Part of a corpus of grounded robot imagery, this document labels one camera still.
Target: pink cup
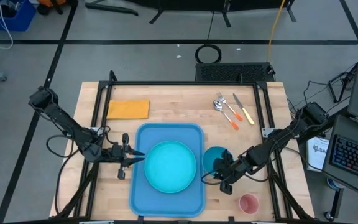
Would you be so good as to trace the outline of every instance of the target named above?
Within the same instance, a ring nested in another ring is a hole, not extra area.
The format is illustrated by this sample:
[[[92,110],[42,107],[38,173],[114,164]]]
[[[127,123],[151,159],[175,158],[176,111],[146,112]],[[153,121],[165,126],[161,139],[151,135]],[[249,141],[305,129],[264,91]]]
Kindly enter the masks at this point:
[[[240,209],[249,215],[258,212],[259,202],[258,199],[252,194],[245,194],[239,200]]]

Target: floor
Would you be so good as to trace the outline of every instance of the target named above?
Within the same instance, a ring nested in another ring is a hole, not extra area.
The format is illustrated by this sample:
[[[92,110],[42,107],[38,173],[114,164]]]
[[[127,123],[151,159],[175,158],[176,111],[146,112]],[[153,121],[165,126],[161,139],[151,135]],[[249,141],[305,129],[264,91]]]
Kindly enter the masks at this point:
[[[61,16],[54,11],[48,16],[37,14],[27,32],[12,33],[11,50],[0,50],[0,72],[8,76],[0,82],[0,205],[19,154],[28,149],[5,222],[49,215],[62,163],[45,150],[45,139],[57,130],[33,118],[27,104],[38,86],[50,85],[60,104],[73,114],[81,82],[105,80],[110,70],[119,80],[194,80],[194,53],[208,37],[210,12],[164,12],[151,25],[148,21],[156,10],[113,3],[135,9],[139,16],[86,9],[80,1],[76,9],[65,7]],[[358,61],[358,1],[296,0],[292,9],[297,22],[282,13],[272,65],[277,81],[284,82],[288,98],[299,108],[308,80],[327,83]],[[230,12],[231,28],[221,14],[215,14],[209,39],[221,48],[222,62],[264,62],[276,14],[277,9]],[[8,43],[6,33],[0,32],[0,44]],[[200,52],[202,61],[215,57],[215,52]],[[312,84],[306,94],[323,89]],[[328,89],[310,101],[325,109],[333,105]],[[63,152],[64,146],[64,141],[56,141],[52,147]],[[324,220],[334,192],[323,175],[305,173],[316,217]],[[354,208],[358,212],[358,194],[346,190],[337,221],[358,223]]]

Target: yellow sponge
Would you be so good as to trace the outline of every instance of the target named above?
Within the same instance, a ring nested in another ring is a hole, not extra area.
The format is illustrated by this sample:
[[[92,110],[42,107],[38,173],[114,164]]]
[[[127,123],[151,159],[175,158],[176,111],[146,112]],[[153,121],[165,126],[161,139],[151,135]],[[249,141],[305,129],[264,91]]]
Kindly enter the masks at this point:
[[[111,100],[107,119],[147,119],[149,100]]]

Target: fork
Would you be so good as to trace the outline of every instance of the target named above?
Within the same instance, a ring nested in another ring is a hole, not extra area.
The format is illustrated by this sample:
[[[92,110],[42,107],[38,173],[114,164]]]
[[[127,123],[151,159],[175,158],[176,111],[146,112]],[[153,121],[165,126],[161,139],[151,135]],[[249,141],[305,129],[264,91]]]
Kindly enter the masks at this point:
[[[220,101],[220,102],[224,103],[225,105],[227,105],[227,106],[229,107],[229,109],[234,113],[234,115],[237,117],[237,119],[238,119],[239,121],[242,121],[242,117],[241,117],[239,114],[237,114],[237,112],[235,112],[235,111],[233,110],[233,108],[231,108],[231,106],[228,105],[228,103],[226,103],[226,100],[225,100],[224,97],[222,96],[221,92],[218,92],[218,98],[219,98],[219,101]]]

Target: yellow cable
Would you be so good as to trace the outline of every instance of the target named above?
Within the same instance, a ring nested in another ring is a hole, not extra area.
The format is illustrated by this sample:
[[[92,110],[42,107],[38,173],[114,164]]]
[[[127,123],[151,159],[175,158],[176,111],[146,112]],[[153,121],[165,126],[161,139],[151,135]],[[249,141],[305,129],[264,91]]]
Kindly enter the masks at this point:
[[[274,21],[274,25],[273,25],[273,29],[272,29],[272,34],[270,35],[270,40],[268,42],[268,52],[267,52],[267,58],[266,58],[266,62],[270,62],[270,53],[272,52],[272,40],[273,40],[273,36],[274,36],[274,30],[276,29],[276,25],[277,25],[277,21],[278,21],[278,18],[280,18],[280,14],[281,14],[281,11],[284,7],[284,2],[285,0],[283,0],[281,2],[281,6],[280,6],[280,9],[278,10],[278,14],[276,16],[276,21]]]

